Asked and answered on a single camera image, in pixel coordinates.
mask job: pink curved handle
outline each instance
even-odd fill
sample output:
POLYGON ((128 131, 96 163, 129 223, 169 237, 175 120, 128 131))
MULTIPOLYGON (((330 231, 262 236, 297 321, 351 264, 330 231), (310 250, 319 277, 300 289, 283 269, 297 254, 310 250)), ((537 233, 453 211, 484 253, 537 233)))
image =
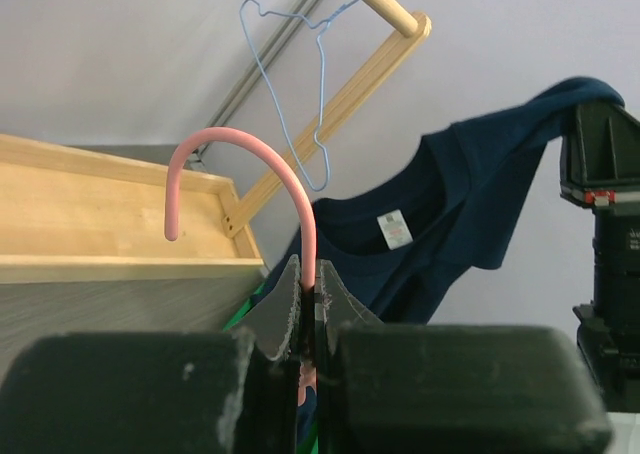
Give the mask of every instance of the pink curved handle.
POLYGON ((300 217, 302 236, 302 288, 313 289, 316 277, 316 222, 311 202, 291 167, 260 139, 230 127, 209 127, 185 139, 174 151, 167 172, 167 192, 164 206, 164 235, 169 241, 178 238, 180 210, 180 174, 184 163, 198 146, 206 142, 222 141, 243 147, 262 159, 282 180, 289 191, 300 217))

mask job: t-shirt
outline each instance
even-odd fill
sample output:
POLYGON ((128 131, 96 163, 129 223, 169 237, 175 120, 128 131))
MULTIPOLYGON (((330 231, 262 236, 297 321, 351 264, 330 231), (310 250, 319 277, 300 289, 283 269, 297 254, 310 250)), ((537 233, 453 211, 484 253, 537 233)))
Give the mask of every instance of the t-shirt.
MULTIPOLYGON (((331 261, 382 321, 426 323, 471 266, 501 266, 546 144, 571 134, 573 107, 593 101, 624 106, 604 82, 571 78, 521 106, 422 136, 413 159, 384 184, 313 204, 318 258, 331 261), (389 243, 382 226, 391 226, 389 243)), ((292 254, 300 255, 299 229, 254 303, 273 289, 292 254)), ((309 390, 298 411, 300 441, 315 407, 309 390)))

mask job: wire hanger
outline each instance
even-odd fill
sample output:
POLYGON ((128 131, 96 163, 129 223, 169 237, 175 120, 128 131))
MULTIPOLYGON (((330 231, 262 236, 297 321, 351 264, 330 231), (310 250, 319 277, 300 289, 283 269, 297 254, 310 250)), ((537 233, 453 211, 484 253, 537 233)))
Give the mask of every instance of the wire hanger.
POLYGON ((285 13, 285 12, 278 12, 278 11, 263 11, 262 10, 262 6, 260 5, 260 3, 256 0, 244 0, 244 2, 242 3, 242 5, 240 6, 240 22, 242 24, 242 31, 244 32, 244 36, 247 39, 247 44, 249 45, 249 48, 251 49, 251 52, 253 53, 253 57, 258 65, 258 68, 260 69, 260 73, 262 74, 262 77, 265 80, 265 83, 267 85, 267 88, 269 89, 269 93, 271 94, 271 98, 273 99, 273 103, 275 105, 276 111, 278 112, 278 117, 280 118, 280 126, 282 127, 282 132, 284 134, 284 137, 287 141, 287 145, 289 146, 289 149, 291 149, 291 153, 293 154, 293 157, 296 161, 296 164, 298 165, 298 168, 300 169, 300 172, 302 173, 302 176, 304 177, 307 185, 309 186, 309 188, 314 191, 314 192, 320 192, 323 189, 325 189, 327 187, 327 185, 329 184, 329 181, 331 179, 331 165, 329 163, 329 152, 327 150, 327 147, 322 144, 320 142, 320 140, 318 139, 318 133, 320 132, 320 128, 322 127, 322 120, 324 117, 324 84, 325 84, 325 54, 324 54, 324 49, 322 47, 322 36, 325 32, 327 32, 327 30, 331 27, 331 23, 333 21, 336 20, 336 18, 342 14, 343 12, 345 12, 346 10, 348 10, 351 6, 353 6, 354 4, 358 3, 361 0, 352 0, 348 3, 343 4, 342 6, 340 6, 338 9, 336 9, 333 14, 331 14, 329 17, 326 17, 320 21, 318 21, 317 23, 312 23, 306 16, 303 16, 302 14, 296 14, 296 13, 285 13), (293 19, 300 19, 302 20, 307 27, 310 30, 316 30, 318 28, 320 29, 320 32, 318 33, 318 35, 316 36, 316 45, 318 46, 318 51, 320 53, 320 94, 319 94, 319 99, 318 99, 318 123, 316 125, 315 130, 313 131, 313 142, 315 142, 315 144, 322 150, 322 154, 324 157, 324 165, 325 165, 325 180, 322 183, 322 185, 320 187, 316 187, 314 185, 314 183, 311 181, 309 175, 307 174, 307 171, 305 170, 304 166, 302 165, 302 161, 300 161, 300 158, 298 157, 298 155, 296 154, 296 151, 294 149, 293 146, 293 141, 291 140, 291 136, 289 136, 289 131, 287 129, 287 123, 284 120, 284 114, 282 113, 282 109, 280 108, 280 103, 278 101, 278 96, 276 95, 275 89, 273 88, 273 85, 271 84, 271 81, 269 80, 269 76, 267 76, 267 72, 264 68, 264 66, 262 65, 262 61, 260 60, 260 56, 258 55, 258 51, 255 47, 255 45, 253 44, 253 41, 251 40, 251 36, 249 35, 249 31, 247 29, 247 23, 244 17, 244 9, 247 6, 247 4, 249 3, 253 3, 258 7, 258 14, 260 15, 260 17, 266 17, 270 14, 278 16, 278 17, 285 17, 285 18, 293 18, 293 19))

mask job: wooden board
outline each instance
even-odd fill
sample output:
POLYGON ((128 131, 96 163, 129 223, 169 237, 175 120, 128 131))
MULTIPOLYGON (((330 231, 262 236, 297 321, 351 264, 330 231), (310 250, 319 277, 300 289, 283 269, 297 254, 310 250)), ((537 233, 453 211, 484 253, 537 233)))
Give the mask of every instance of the wooden board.
POLYGON ((166 167, 0 135, 0 283, 243 276, 263 263, 223 230, 230 179, 184 171, 163 235, 166 167))

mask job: clothing tag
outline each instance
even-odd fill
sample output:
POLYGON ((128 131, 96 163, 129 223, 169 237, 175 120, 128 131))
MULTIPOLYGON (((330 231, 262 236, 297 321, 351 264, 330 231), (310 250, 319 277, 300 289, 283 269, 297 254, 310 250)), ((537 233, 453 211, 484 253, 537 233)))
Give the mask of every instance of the clothing tag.
POLYGON ((378 224, 380 224, 382 235, 391 250, 406 246, 413 241, 409 227, 400 209, 378 217, 378 224))

